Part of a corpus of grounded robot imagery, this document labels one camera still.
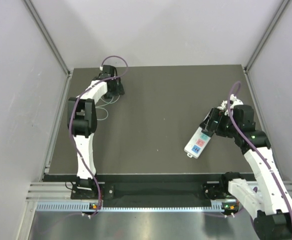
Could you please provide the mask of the black cube adapter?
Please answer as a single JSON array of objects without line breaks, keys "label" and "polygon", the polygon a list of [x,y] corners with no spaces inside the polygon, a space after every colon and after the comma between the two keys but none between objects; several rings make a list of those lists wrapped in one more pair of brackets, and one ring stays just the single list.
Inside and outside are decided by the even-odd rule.
[{"label": "black cube adapter", "polygon": [[216,129],[218,128],[219,122],[217,120],[213,120],[209,117],[207,117],[201,124],[200,128],[203,132],[206,133],[214,133]]}]

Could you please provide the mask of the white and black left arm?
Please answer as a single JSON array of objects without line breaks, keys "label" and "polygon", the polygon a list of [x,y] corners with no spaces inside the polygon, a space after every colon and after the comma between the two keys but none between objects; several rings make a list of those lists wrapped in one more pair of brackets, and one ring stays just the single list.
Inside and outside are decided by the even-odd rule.
[{"label": "white and black left arm", "polygon": [[93,138],[97,130],[96,104],[102,98],[112,100],[124,94],[116,67],[103,65],[86,90],[67,101],[67,127],[77,155],[77,174],[73,184],[73,199],[99,199],[93,160]]}]

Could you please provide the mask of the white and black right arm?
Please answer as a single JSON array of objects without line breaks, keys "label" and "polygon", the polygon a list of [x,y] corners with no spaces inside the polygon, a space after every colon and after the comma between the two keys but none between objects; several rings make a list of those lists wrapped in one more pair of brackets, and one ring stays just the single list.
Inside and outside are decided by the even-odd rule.
[{"label": "white and black right arm", "polygon": [[261,240],[292,240],[292,198],[276,167],[271,143],[256,129],[254,110],[237,105],[232,110],[212,108],[200,124],[203,133],[233,138],[250,165],[258,184],[257,194],[239,172],[227,172],[219,180],[219,192],[235,197],[249,213]]}]

